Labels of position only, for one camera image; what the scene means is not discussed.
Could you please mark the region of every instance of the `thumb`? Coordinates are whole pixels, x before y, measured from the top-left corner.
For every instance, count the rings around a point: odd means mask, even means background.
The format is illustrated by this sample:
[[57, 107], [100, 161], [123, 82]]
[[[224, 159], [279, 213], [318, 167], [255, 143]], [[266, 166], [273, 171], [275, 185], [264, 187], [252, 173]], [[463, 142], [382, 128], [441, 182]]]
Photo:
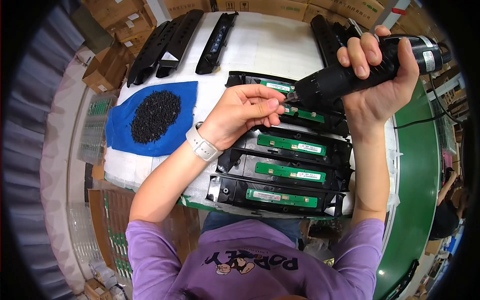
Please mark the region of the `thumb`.
[[416, 84], [420, 73], [419, 66], [413, 55], [410, 40], [406, 37], [398, 43], [398, 62], [400, 63], [400, 69], [397, 73], [398, 80]]
[[241, 110], [241, 118], [249, 120], [253, 118], [263, 118], [273, 114], [278, 108], [279, 103], [277, 98], [271, 98], [267, 101], [256, 103], [253, 105], [245, 105]]

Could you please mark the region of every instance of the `pile of black screws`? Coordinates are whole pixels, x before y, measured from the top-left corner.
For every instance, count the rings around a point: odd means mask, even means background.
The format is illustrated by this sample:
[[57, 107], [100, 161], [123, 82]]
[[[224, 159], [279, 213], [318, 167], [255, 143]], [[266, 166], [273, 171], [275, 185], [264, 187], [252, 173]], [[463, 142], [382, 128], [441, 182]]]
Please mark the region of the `pile of black screws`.
[[179, 96], [165, 90], [151, 93], [137, 107], [130, 124], [133, 140], [141, 144], [158, 141], [179, 113]]

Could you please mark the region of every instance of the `fingernail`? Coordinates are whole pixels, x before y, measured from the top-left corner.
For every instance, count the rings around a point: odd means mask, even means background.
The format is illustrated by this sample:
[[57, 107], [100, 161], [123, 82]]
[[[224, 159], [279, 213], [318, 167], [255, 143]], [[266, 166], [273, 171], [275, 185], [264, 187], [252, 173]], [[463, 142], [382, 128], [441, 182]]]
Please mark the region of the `fingernail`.
[[377, 61], [377, 55], [373, 51], [368, 51], [367, 52], [367, 60], [370, 63], [376, 62]]
[[269, 109], [277, 108], [278, 107], [278, 99], [277, 98], [268, 99], [267, 106], [268, 106]]
[[358, 77], [363, 77], [367, 74], [365, 73], [365, 69], [362, 66], [357, 67], [355, 73], [357, 74]]

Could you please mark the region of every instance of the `blue towel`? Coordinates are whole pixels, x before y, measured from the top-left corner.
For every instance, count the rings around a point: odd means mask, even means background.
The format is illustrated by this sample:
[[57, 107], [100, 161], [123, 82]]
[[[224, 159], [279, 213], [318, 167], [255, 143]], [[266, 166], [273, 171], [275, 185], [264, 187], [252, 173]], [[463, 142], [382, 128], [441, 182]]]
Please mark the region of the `blue towel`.
[[[170, 155], [185, 140], [185, 133], [193, 124], [193, 106], [197, 101], [198, 81], [159, 84], [141, 89], [119, 106], [113, 107], [108, 113], [105, 125], [107, 147], [143, 156]], [[145, 97], [155, 91], [169, 91], [180, 97], [180, 114], [175, 123], [170, 125], [165, 135], [158, 141], [148, 144], [136, 143], [132, 138], [130, 124], [135, 117], [135, 110]]]

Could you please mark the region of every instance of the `white table surface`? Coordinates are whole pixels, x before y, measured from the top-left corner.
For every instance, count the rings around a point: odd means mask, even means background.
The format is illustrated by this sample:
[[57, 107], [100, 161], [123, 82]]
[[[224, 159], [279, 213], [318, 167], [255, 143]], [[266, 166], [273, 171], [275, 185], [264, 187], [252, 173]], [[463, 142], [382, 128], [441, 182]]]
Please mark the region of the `white table surface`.
[[[223, 49], [219, 70], [213, 74], [195, 74], [200, 55], [220, 14], [221, 12], [204, 14], [177, 70], [172, 71], [169, 77], [161, 79], [156, 78], [156, 72], [153, 72], [142, 85], [132, 84], [130, 88], [124, 85], [117, 105], [150, 85], [198, 81], [197, 102], [193, 109], [193, 122], [196, 123], [205, 120], [225, 91], [229, 71], [256, 72], [298, 80], [324, 67], [310, 24], [255, 12], [239, 12], [228, 38], [228, 45]], [[391, 122], [385, 125], [385, 131], [386, 148], [396, 150], [395, 131]], [[166, 156], [139, 156], [110, 147], [105, 156], [106, 179], [136, 191], [148, 174], [165, 159]], [[205, 199], [209, 175], [215, 173], [215, 169], [216, 162], [210, 164], [187, 187], [184, 194], [191, 196], [189, 201], [217, 206]], [[351, 195], [347, 198], [344, 201], [345, 212], [353, 209]], [[219, 209], [232, 213], [250, 214], [249, 210], [220, 206]]]

